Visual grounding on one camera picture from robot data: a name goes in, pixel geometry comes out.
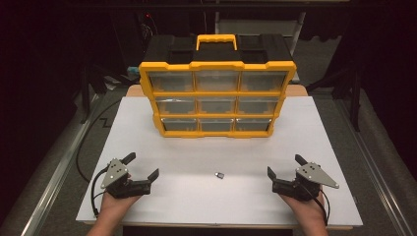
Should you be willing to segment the aluminium floor rail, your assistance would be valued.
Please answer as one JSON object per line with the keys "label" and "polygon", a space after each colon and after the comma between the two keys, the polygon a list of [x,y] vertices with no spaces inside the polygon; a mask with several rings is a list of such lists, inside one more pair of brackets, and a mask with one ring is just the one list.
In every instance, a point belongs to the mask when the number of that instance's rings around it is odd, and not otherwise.
{"label": "aluminium floor rail", "polygon": [[102,96],[95,94],[91,101],[88,102],[88,105],[90,106],[90,113],[83,119],[83,122],[77,126],[77,132],[74,138],[70,142],[69,147],[65,149],[57,167],[55,168],[55,171],[45,187],[42,196],[34,208],[29,221],[23,229],[21,236],[38,236],[47,214],[49,214],[68,175],[68,172],[71,169],[71,165],[75,161],[76,151],[79,149],[82,138],[87,133],[87,130],[92,122],[92,116],[101,101]]}
{"label": "aluminium floor rail", "polygon": [[370,153],[365,140],[351,124],[349,111],[345,103],[342,100],[336,100],[335,105],[349,128],[350,133],[353,135],[356,146],[360,149],[361,158],[364,161],[369,177],[398,236],[417,236],[417,233],[412,231],[411,224],[406,219],[404,212],[401,210],[399,201],[394,196],[393,191],[389,188],[387,181]]}

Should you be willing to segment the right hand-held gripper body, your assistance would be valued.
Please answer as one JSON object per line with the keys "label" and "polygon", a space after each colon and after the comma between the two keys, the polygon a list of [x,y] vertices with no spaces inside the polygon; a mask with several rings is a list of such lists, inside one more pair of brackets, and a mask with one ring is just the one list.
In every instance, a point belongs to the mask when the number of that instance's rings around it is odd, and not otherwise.
{"label": "right hand-held gripper body", "polygon": [[295,173],[292,181],[276,177],[276,180],[272,181],[272,191],[297,201],[307,202],[319,195],[322,186],[339,188],[339,185],[315,162],[301,165]]}

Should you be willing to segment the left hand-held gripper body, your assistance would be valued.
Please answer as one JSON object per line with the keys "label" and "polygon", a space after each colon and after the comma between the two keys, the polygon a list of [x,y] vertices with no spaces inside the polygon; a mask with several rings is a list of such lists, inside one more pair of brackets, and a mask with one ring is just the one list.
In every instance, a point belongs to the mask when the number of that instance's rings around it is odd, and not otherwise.
{"label": "left hand-held gripper body", "polygon": [[127,168],[128,164],[124,165],[121,160],[114,158],[109,162],[100,188],[116,199],[149,195],[151,182],[148,179],[142,181],[131,180]]}

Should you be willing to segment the person's left hand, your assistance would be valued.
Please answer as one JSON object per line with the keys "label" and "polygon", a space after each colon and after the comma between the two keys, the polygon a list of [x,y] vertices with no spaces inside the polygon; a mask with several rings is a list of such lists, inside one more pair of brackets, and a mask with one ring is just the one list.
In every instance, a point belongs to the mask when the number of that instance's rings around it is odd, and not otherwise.
{"label": "person's left hand", "polygon": [[134,196],[125,199],[116,199],[105,191],[101,200],[99,216],[106,215],[123,217],[128,212],[130,207],[140,198],[140,196]]}

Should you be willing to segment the black metal stand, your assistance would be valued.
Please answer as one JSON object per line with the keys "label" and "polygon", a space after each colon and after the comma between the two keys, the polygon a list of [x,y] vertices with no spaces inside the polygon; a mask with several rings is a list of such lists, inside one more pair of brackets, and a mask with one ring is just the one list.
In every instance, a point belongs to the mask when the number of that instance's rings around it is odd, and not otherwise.
{"label": "black metal stand", "polygon": [[349,121],[356,132],[359,128],[359,108],[361,77],[355,66],[349,65],[336,72],[324,76],[322,79],[306,87],[307,92],[318,88],[332,88],[331,96],[334,99],[350,99]]}
{"label": "black metal stand", "polygon": [[139,82],[140,77],[135,75],[129,75],[127,71],[124,74],[118,74],[99,64],[83,65],[80,72],[80,93],[83,111],[83,118],[81,121],[82,124],[85,124],[89,116],[92,114],[89,89],[93,89],[94,92],[99,95],[106,94],[106,76],[110,77],[111,79],[114,79],[117,83],[120,83],[121,85],[128,87],[136,85]]}

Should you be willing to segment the person's right hand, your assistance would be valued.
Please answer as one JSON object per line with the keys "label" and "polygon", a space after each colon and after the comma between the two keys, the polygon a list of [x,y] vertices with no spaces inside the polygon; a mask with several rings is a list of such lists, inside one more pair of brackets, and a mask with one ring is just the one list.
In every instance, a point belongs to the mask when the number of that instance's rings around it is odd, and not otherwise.
{"label": "person's right hand", "polygon": [[293,198],[280,195],[293,211],[298,223],[303,226],[325,226],[325,214],[322,207],[325,205],[322,193],[307,202],[300,202]]}

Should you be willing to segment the yellow black storage organizer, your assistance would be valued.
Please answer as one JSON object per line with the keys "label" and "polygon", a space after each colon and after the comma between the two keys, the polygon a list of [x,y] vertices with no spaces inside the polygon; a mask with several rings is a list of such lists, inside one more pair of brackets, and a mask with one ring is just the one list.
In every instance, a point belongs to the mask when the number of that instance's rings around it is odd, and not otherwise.
{"label": "yellow black storage organizer", "polygon": [[[203,132],[166,132],[160,122],[155,96],[150,85],[151,72],[219,71],[282,71],[287,74],[281,89],[283,101],[275,111],[272,124],[266,132],[227,132],[206,134]],[[148,46],[145,58],[139,66],[140,84],[152,108],[155,128],[163,137],[199,138],[268,137],[273,133],[275,120],[286,98],[289,82],[296,72],[296,64],[280,34],[236,35],[201,34],[196,37],[157,35]]]}

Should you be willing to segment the clear plastic drawer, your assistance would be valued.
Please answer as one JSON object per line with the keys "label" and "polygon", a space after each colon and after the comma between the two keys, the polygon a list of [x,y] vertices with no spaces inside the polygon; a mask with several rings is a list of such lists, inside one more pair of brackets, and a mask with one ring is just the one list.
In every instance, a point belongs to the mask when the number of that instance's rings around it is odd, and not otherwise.
{"label": "clear plastic drawer", "polygon": [[236,90],[239,73],[236,71],[207,70],[195,73],[198,90],[230,91]]}

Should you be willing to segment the set of clear organizer drawers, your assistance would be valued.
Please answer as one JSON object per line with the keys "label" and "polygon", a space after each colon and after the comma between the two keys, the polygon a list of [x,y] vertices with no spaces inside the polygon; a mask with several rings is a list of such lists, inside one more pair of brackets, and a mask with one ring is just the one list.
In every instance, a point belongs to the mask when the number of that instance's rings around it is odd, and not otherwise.
{"label": "set of clear organizer drawers", "polygon": [[150,85],[166,132],[266,132],[283,101],[282,71],[239,72],[236,90],[197,89],[196,72],[151,72]]}

